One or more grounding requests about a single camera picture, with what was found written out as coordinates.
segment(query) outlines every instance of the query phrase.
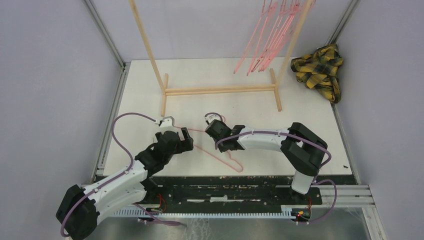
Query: gray wall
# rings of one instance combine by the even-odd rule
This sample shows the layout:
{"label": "gray wall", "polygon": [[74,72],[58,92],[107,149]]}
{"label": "gray wall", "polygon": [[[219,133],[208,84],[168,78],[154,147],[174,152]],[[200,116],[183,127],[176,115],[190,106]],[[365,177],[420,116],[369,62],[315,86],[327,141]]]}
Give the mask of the gray wall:
{"label": "gray wall", "polygon": [[0,3],[0,239],[62,239],[90,177],[120,68],[80,0]]}
{"label": "gray wall", "polygon": [[423,239],[424,1],[363,0],[338,41],[336,105],[388,238]]}
{"label": "gray wall", "polygon": [[[148,59],[128,0],[93,2],[123,60]],[[316,1],[292,55],[305,55],[322,47],[349,2]],[[135,3],[157,59],[241,57],[263,5],[262,0],[136,0]]]}

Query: purple cable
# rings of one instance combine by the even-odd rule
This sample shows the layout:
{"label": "purple cable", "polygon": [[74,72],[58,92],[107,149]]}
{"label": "purple cable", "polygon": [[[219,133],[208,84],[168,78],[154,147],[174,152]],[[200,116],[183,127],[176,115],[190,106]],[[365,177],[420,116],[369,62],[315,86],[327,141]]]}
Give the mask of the purple cable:
{"label": "purple cable", "polygon": [[331,183],[332,186],[334,187],[334,200],[332,201],[332,205],[331,205],[330,209],[328,210],[328,212],[326,212],[324,215],[318,217],[317,219],[314,219],[314,220],[308,221],[308,222],[298,222],[299,224],[308,225],[308,224],[318,222],[319,220],[323,220],[324,218],[326,218],[333,211],[334,206],[336,205],[336,200],[337,200],[336,184],[331,179],[325,179],[325,180],[322,180],[322,181],[319,181],[319,182],[313,182],[312,185],[316,186],[316,185],[320,185],[322,183]]}
{"label": "purple cable", "polygon": [[223,121],[223,116],[221,116],[221,114],[216,113],[216,112],[208,112],[204,115],[204,117],[206,118],[207,116],[211,115],[211,114],[215,114],[219,116],[219,119],[221,119],[221,122]]}
{"label": "purple cable", "polygon": [[[120,118],[122,118],[122,117],[125,117],[125,116],[127,116],[127,115],[137,115],[137,116],[140,116],[140,117],[143,117],[143,118],[146,118],[146,119],[148,119],[148,120],[150,120],[150,121],[152,121],[152,122],[156,122],[156,120],[155,119],[153,119],[153,118],[151,118],[151,117],[149,117],[149,116],[146,116],[146,115],[144,115],[144,114],[141,114],[141,113],[137,113],[137,112],[127,112],[127,113],[124,113],[124,114],[121,114],[121,115],[119,115],[117,118],[115,118],[114,120],[113,120],[113,122],[112,122],[112,138],[113,138],[113,140],[115,140],[115,142],[128,154],[128,156],[129,156],[129,159],[130,159],[130,163],[129,163],[129,165],[128,165],[128,167],[123,171],[123,172],[121,172],[120,174],[118,174],[118,175],[116,175],[116,176],[114,176],[114,177],[112,177],[111,179],[109,179],[109,180],[107,180],[107,181],[105,181],[104,183],[102,183],[102,184],[100,184],[98,187],[97,187],[97,189],[98,190],[100,190],[100,189],[102,189],[104,186],[106,186],[106,185],[108,185],[108,184],[110,184],[111,182],[113,182],[113,181],[115,181],[117,178],[119,178],[119,177],[121,177],[122,175],[124,175],[125,174],[125,172],[127,172],[127,171],[129,171],[132,167],[133,167],[133,165],[134,165],[134,158],[133,158],[133,156],[131,155],[131,153],[130,153],[130,151],[127,149],[127,148],[125,148],[119,141],[118,141],[118,139],[117,139],[117,137],[115,136],[115,124],[117,123],[117,121],[120,119]],[[64,237],[64,238],[67,238],[67,237],[69,237],[69,234],[65,234],[65,225],[66,225],[66,222],[68,221],[68,219],[69,219],[69,217],[71,216],[71,214],[72,214],[72,212],[78,207],[78,205],[80,204],[80,203],[82,203],[86,198],[88,198],[90,195],[92,195],[93,193],[95,192],[95,190],[93,189],[93,190],[91,190],[91,191],[89,191],[85,196],[83,196],[82,198],[80,198],[71,208],[70,208],[70,210],[69,210],[69,212],[66,214],[66,216],[65,216],[65,218],[63,219],[63,222],[62,222],[62,225],[60,226],[60,235],[62,235],[62,237]]]}
{"label": "purple cable", "polygon": [[134,205],[137,208],[143,210],[143,212],[145,212],[152,219],[154,219],[154,221],[147,222],[148,224],[163,224],[163,225],[172,226],[172,227],[176,227],[176,226],[180,226],[181,225],[181,222],[179,222],[179,221],[162,221],[162,220],[156,218],[155,216],[153,216],[149,211],[147,211],[144,207],[138,205],[137,203],[133,203],[132,205]]}

